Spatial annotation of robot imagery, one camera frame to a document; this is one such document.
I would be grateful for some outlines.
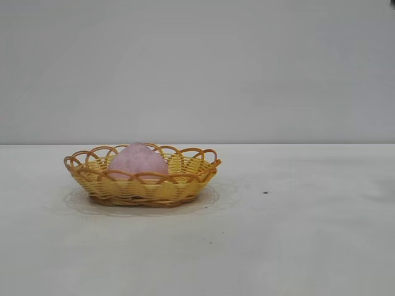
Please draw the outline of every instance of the wicker basket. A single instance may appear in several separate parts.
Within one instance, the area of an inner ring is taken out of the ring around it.
[[[178,150],[172,146],[145,145],[158,151],[166,160],[169,175],[150,172],[134,175],[108,170],[111,160],[128,145],[99,146],[91,151],[79,151],[64,158],[64,164],[72,177],[89,192],[89,197],[99,204],[167,208],[195,199],[221,164],[212,149]],[[214,155],[213,162],[205,160],[207,154]],[[121,173],[128,178],[113,178],[109,173]]]

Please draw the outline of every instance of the gray wall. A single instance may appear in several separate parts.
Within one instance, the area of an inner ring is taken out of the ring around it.
[[[395,142],[387,0],[0,0],[0,144]]]

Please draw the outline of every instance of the white tabletop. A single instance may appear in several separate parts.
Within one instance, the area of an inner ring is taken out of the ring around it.
[[[92,146],[0,146],[0,295],[395,295],[394,145],[198,147],[201,198],[152,209],[88,202]]]

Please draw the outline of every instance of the pink egg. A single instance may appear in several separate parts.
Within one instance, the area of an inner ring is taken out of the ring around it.
[[[159,153],[152,151],[142,143],[134,143],[124,148],[110,162],[108,170],[119,170],[127,173],[137,174],[142,172],[168,174],[168,165]],[[114,178],[125,178],[128,176],[111,173]]]

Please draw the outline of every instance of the basket base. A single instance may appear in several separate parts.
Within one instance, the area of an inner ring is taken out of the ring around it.
[[[171,200],[139,200],[141,197],[135,197],[130,200],[121,199],[119,197],[111,197],[108,199],[100,199],[95,195],[89,195],[89,198],[96,204],[104,205],[107,207],[151,207],[151,208],[175,208],[180,205],[186,204],[188,202],[196,199],[197,195],[190,195],[183,200],[177,200],[172,202]]]

